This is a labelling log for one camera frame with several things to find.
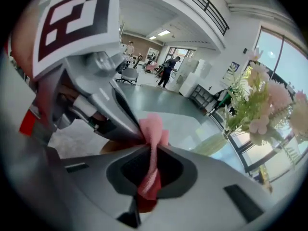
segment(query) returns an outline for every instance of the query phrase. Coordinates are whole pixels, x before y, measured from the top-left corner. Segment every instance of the doorway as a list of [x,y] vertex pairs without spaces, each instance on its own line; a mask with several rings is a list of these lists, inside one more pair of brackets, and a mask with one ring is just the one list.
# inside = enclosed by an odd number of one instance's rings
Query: doorway
[[181,60],[180,62],[177,62],[174,66],[175,69],[179,70],[179,68],[182,65],[183,60],[186,57],[193,58],[194,53],[195,53],[195,50],[183,49],[183,48],[170,48],[164,63],[171,58],[174,59],[177,56],[179,56]]

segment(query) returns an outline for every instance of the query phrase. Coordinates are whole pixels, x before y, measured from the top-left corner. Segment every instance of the gray chair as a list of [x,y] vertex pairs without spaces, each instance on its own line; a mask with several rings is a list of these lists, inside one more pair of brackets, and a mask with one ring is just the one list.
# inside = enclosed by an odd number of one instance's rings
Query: gray chair
[[135,86],[137,84],[138,76],[139,74],[136,69],[127,68],[122,71],[121,83],[127,81],[129,84]]

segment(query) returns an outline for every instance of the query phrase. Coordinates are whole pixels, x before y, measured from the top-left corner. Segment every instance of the pink cloth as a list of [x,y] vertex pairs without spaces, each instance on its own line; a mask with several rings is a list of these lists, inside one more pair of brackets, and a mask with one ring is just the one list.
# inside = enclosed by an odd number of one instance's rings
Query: pink cloth
[[153,65],[148,64],[145,69],[149,71],[153,71],[156,67],[157,67],[157,63],[154,63]]
[[148,173],[138,187],[138,194],[147,200],[156,200],[157,192],[161,189],[160,174],[157,169],[157,145],[168,145],[169,131],[163,130],[162,119],[156,113],[139,120],[139,125],[147,144],[151,146],[151,158]]

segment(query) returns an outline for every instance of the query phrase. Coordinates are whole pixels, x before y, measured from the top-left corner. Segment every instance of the person with backpack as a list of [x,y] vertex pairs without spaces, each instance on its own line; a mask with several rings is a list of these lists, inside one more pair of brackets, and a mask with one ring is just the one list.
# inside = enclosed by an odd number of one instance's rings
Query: person with backpack
[[158,86],[160,87],[160,85],[162,83],[163,84],[163,88],[166,88],[166,84],[168,83],[169,81],[169,78],[170,78],[170,74],[171,74],[171,71],[174,70],[176,71],[176,69],[174,68],[175,64],[177,62],[180,62],[181,58],[179,56],[177,56],[175,59],[170,59],[168,61],[165,62],[166,64],[166,67],[163,71],[163,75],[162,75],[162,78],[160,79],[159,83],[158,83]]

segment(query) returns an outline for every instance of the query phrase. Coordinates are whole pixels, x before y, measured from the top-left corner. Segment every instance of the red part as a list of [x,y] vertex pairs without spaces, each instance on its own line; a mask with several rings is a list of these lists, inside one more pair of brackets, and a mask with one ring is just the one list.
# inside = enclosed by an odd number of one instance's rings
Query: red part
[[162,188],[161,182],[160,182],[160,173],[159,171],[157,171],[157,175],[155,177],[154,183],[151,186],[151,188],[149,189],[149,191],[147,191],[146,193],[143,193],[142,191],[146,188],[146,185],[149,184],[149,176],[146,176],[143,181],[141,182],[141,184],[138,187],[138,194],[141,195],[143,198],[145,198],[146,200],[156,200],[156,196],[157,196],[157,192]]
[[9,41],[8,40],[5,42],[3,47],[4,47],[4,50],[5,50],[6,54],[8,55],[9,54],[8,53],[8,51],[9,51]]
[[35,116],[30,110],[27,111],[24,120],[19,128],[19,131],[25,135],[30,136],[35,123]]

